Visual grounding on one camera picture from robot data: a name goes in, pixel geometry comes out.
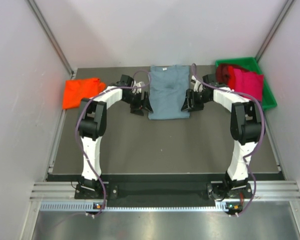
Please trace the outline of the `blue grey t shirt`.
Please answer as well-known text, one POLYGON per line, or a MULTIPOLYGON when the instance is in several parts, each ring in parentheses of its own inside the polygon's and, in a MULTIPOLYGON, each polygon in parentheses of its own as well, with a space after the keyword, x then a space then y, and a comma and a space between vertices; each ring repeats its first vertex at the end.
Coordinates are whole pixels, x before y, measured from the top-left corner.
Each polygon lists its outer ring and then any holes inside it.
POLYGON ((189 66, 151 66, 149 101, 153 109, 150 120, 187 119, 190 113, 182 111, 189 89, 189 66))

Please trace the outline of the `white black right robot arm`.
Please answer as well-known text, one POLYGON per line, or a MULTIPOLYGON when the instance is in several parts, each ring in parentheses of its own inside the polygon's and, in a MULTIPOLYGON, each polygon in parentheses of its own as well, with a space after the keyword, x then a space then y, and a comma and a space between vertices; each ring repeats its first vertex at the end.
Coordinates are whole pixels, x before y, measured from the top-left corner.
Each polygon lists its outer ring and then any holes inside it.
POLYGON ((260 103, 244 93, 237 93, 224 83, 218 83, 215 75, 208 74, 203 79, 192 75, 193 88, 186 91, 183 112, 196 112, 205 103, 215 102, 231 114, 230 134, 234 148, 230 166, 221 186, 212 189, 212 196, 234 198, 242 190, 248 190, 248 174, 251 156, 263 139, 265 125, 260 103))

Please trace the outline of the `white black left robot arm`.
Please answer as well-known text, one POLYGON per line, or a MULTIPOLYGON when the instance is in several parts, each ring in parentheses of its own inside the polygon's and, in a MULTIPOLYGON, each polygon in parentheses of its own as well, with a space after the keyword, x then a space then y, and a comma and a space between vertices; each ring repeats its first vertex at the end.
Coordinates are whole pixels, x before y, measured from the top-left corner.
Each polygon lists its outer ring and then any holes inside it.
POLYGON ((75 138, 83 154, 83 171, 76 186, 76 199, 106 199, 105 184, 101 180, 100 146, 107 128, 107 110, 123 101, 129 104, 132 114, 143 116, 143 111, 153 112, 149 93, 143 90, 149 85, 123 74, 118 82, 98 95, 81 100, 75 138))

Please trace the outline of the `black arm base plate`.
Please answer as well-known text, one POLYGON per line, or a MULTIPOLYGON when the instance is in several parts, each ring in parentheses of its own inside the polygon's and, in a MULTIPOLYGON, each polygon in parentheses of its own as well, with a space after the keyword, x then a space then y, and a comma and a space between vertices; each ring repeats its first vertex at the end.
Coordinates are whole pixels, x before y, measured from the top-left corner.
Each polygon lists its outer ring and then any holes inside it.
POLYGON ((185 200, 190 202, 195 199, 203 201, 222 201, 224 199, 249 199, 252 197, 253 191, 250 185, 245 188, 227 191, 221 183, 207 183, 207 184, 192 184, 185 183, 184 187, 181 184, 165 183, 114 183, 107 184, 105 188, 96 186, 89 188, 87 186, 78 184, 76 186, 75 199, 78 200, 96 200, 106 199, 112 201, 125 200, 131 197, 133 202, 138 200, 145 200, 145 198, 158 198, 163 200, 168 198, 172 200, 179 200, 185 197, 185 200))

